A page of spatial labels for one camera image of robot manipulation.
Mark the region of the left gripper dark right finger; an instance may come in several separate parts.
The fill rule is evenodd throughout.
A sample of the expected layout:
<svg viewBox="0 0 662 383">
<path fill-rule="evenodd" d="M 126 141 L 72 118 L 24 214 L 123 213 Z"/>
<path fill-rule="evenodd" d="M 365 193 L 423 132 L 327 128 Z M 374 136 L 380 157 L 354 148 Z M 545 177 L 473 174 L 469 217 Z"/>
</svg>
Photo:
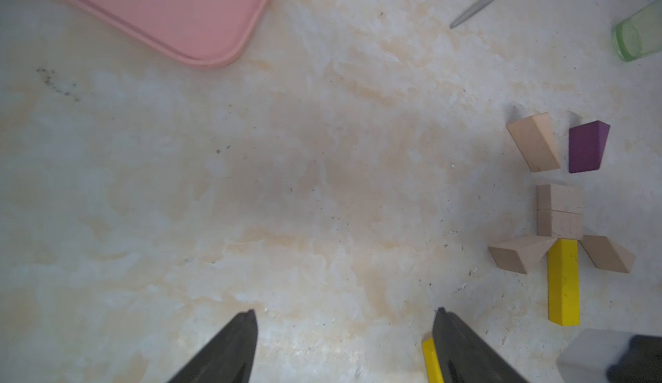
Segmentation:
<svg viewBox="0 0 662 383">
<path fill-rule="evenodd" d="M 457 314 L 443 307 L 435 314 L 432 338 L 445 382 L 528 382 Z"/>
</svg>

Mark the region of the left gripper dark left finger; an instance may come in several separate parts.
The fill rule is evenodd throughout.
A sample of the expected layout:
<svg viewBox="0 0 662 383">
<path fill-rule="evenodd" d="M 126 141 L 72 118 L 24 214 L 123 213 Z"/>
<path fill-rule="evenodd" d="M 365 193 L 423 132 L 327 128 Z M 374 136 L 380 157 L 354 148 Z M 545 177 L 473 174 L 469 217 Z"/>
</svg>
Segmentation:
<svg viewBox="0 0 662 383">
<path fill-rule="evenodd" d="M 254 310 L 238 313 L 169 382 L 248 383 L 258 331 Z"/>
</svg>

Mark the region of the yellow long block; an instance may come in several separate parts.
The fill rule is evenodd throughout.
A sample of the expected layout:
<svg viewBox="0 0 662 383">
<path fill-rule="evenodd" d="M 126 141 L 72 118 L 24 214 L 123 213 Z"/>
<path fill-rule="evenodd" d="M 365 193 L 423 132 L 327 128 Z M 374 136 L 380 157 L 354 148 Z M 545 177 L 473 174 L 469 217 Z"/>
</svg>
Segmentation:
<svg viewBox="0 0 662 383">
<path fill-rule="evenodd" d="M 443 383 L 444 379 L 431 332 L 426 333 L 422 338 L 422 353 L 429 383 Z"/>
<path fill-rule="evenodd" d="M 561 326 L 581 324 L 577 240 L 559 239 L 548 251 L 548 318 Z"/>
</svg>

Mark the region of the wooden triangle block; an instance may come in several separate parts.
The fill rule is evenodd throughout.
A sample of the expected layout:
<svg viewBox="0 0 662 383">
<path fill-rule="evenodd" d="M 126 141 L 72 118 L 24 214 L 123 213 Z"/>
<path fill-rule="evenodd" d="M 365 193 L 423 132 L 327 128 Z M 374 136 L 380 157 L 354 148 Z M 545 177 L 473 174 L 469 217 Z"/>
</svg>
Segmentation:
<svg viewBox="0 0 662 383">
<path fill-rule="evenodd" d="M 580 243 L 598 269 L 629 274 L 636 255 L 606 236 L 584 236 Z"/>
<path fill-rule="evenodd" d="M 556 241 L 551 236 L 523 236 L 491 245 L 488 250 L 500 269 L 528 274 Z"/>
<path fill-rule="evenodd" d="M 507 124 L 518 150 L 533 173 L 560 169 L 560 155 L 547 112 Z"/>
</svg>

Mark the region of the wooden square block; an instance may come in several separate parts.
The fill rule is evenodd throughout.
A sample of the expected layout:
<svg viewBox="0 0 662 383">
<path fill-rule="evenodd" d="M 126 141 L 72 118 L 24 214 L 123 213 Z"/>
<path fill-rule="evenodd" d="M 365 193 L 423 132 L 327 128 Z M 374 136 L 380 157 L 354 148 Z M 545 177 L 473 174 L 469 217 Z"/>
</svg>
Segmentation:
<svg viewBox="0 0 662 383">
<path fill-rule="evenodd" d="M 581 240 L 584 237 L 584 195 L 581 189 L 558 184 L 536 187 L 538 236 Z"/>
</svg>

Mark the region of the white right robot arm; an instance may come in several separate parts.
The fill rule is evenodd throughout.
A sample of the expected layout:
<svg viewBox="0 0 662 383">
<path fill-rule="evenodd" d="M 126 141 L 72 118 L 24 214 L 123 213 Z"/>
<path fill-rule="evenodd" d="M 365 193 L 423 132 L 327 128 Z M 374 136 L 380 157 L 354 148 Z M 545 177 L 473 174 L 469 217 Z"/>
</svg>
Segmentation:
<svg viewBox="0 0 662 383">
<path fill-rule="evenodd" d="M 661 338 L 587 329 L 561 353 L 565 382 L 660 382 Z"/>
</svg>

